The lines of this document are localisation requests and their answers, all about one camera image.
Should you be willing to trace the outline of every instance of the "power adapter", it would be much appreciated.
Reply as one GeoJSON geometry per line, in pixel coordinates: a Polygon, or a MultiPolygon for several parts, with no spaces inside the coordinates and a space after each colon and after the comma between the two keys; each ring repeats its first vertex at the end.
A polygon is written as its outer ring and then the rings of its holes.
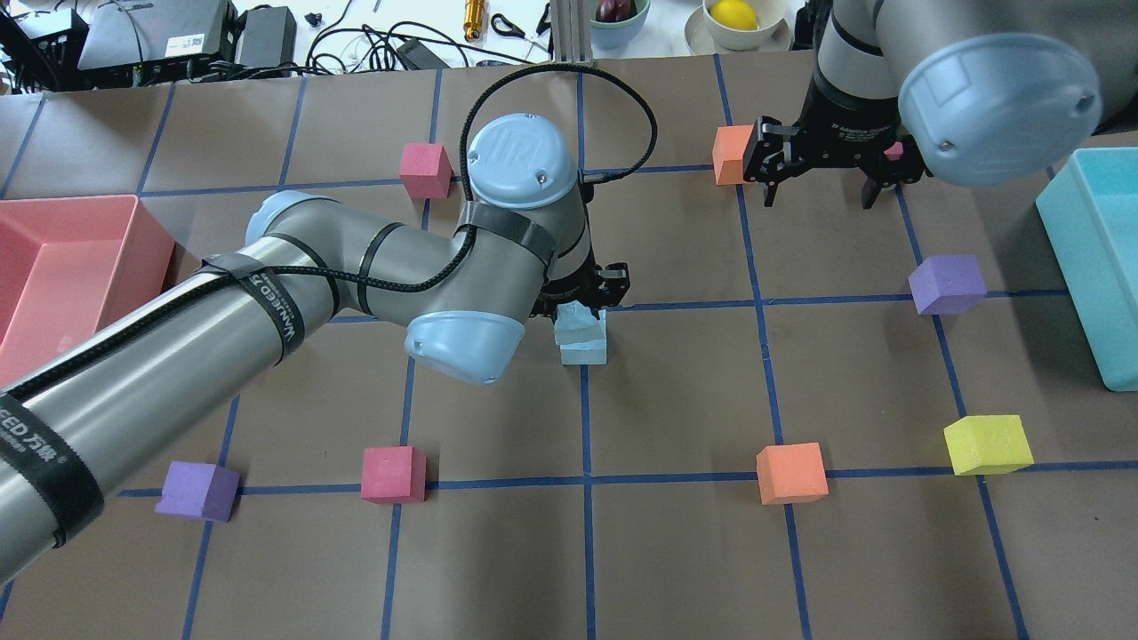
{"type": "Polygon", "coordinates": [[[245,17],[236,63],[246,68],[270,68],[292,61],[296,19],[288,7],[255,9],[245,17]]]}

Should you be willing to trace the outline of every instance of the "orange cube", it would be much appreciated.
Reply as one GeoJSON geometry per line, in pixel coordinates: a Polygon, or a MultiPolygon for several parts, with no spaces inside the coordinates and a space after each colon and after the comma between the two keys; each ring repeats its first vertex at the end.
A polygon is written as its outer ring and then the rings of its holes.
{"type": "Polygon", "coordinates": [[[715,165],[715,183],[745,184],[743,180],[743,154],[747,153],[747,141],[754,131],[753,124],[720,126],[715,133],[715,145],[711,146],[711,163],[715,165]]]}
{"type": "Polygon", "coordinates": [[[830,495],[817,442],[775,444],[756,457],[764,504],[814,502],[830,495]]]}

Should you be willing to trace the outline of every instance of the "yellow cube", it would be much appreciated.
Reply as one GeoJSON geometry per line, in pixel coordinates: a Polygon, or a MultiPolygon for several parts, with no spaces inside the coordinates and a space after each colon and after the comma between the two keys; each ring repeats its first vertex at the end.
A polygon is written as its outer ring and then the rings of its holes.
{"type": "Polygon", "coordinates": [[[1009,474],[1034,463],[1019,416],[967,416],[945,427],[958,476],[1009,474]]]}

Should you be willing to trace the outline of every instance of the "pink plastic bin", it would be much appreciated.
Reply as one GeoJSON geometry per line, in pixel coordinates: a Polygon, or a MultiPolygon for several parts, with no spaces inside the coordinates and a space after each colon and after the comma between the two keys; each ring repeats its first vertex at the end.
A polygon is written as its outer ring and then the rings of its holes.
{"type": "Polygon", "coordinates": [[[135,196],[0,202],[0,386],[158,295],[173,249],[135,196]]]}

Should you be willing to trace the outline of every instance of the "gold cylinder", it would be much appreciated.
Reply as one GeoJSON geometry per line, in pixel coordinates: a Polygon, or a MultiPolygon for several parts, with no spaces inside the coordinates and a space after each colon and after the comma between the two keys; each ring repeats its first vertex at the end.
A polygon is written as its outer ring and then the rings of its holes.
{"type": "Polygon", "coordinates": [[[467,0],[467,18],[462,23],[467,42],[478,40],[483,35],[483,19],[486,17],[486,0],[467,0]]]}

